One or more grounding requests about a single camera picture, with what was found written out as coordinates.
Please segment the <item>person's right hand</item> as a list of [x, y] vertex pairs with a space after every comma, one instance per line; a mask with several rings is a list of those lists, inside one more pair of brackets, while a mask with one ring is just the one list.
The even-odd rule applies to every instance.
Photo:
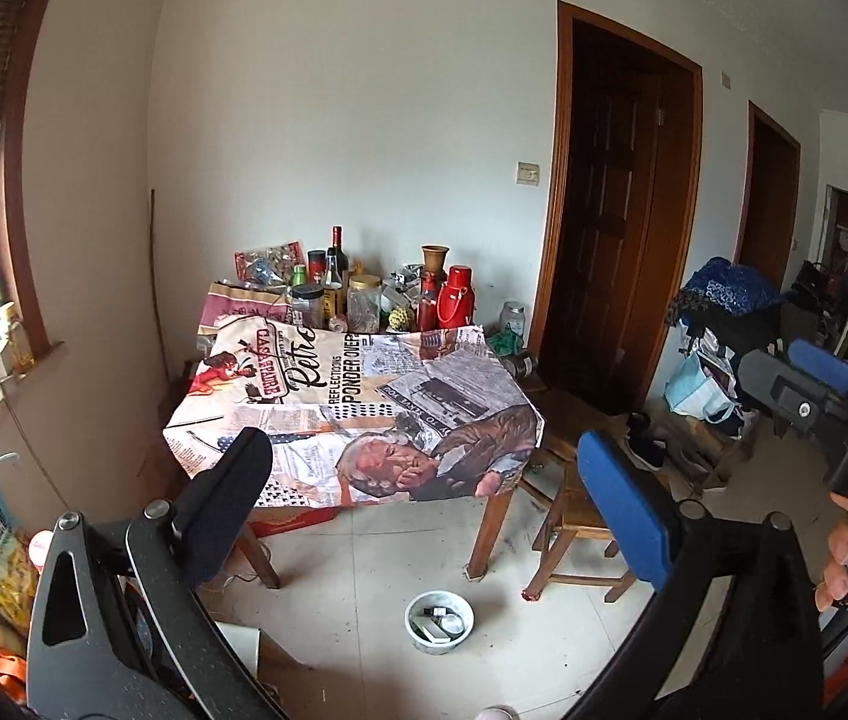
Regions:
[[844, 600], [848, 593], [848, 499], [832, 493], [831, 500], [839, 507], [840, 518], [829, 533], [828, 562], [814, 589], [814, 603], [820, 613]]

